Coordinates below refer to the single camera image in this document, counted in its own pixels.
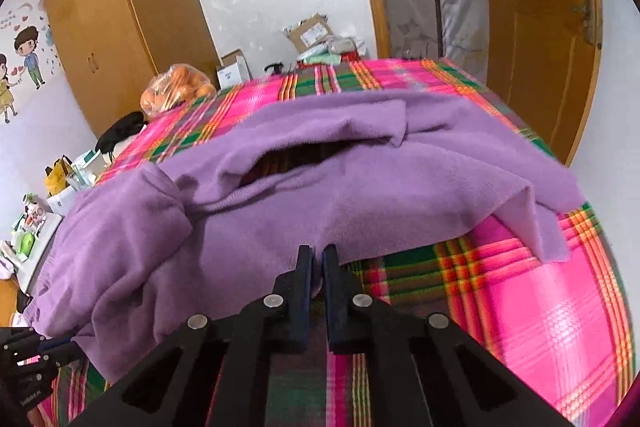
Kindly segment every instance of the cartoon couple decal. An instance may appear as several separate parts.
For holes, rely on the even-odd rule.
[[[24,68],[20,72],[20,79],[14,84],[11,84],[9,78],[6,76],[6,56],[0,54],[0,112],[4,111],[5,123],[9,123],[10,121],[7,110],[11,109],[14,116],[18,114],[14,109],[14,96],[11,94],[9,88],[17,86],[22,81],[24,71],[29,71],[29,76],[36,85],[36,89],[40,89],[40,86],[44,86],[45,84],[38,66],[38,55],[35,54],[37,45],[38,30],[35,26],[27,26],[15,36],[15,52],[20,55],[20,57],[24,57]]]

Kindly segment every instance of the yellow dress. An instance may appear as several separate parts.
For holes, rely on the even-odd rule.
[[[0,111],[8,109],[14,103],[14,96],[9,91],[9,86],[6,83],[6,78],[0,80]]]

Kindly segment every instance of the blue shirt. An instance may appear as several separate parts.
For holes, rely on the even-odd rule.
[[[24,57],[24,67],[27,68],[28,71],[33,71],[38,67],[38,55],[31,52],[29,55]]]

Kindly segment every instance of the door handle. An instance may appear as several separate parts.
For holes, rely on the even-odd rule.
[[[589,44],[597,44],[598,49],[602,48],[602,37],[598,28],[598,17],[595,12],[595,0],[584,0],[582,6],[574,6],[572,12],[582,14],[582,26],[584,27],[584,40]]]

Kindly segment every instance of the colorful plaid blanket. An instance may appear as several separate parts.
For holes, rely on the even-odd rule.
[[[151,123],[100,183],[220,136],[269,103],[398,88],[464,96],[551,154],[504,103],[450,62],[372,60],[255,80],[175,108]],[[622,281],[591,207],[564,216],[561,226],[571,251],[564,264],[541,265],[489,217],[463,237],[349,268],[368,293],[402,311],[447,312],[575,425],[598,427],[635,374],[632,328]],[[273,360],[266,424],[370,426],[364,357],[329,353],[320,304],[313,317],[304,359]],[[104,388],[85,363],[61,375],[46,413],[65,425]]]

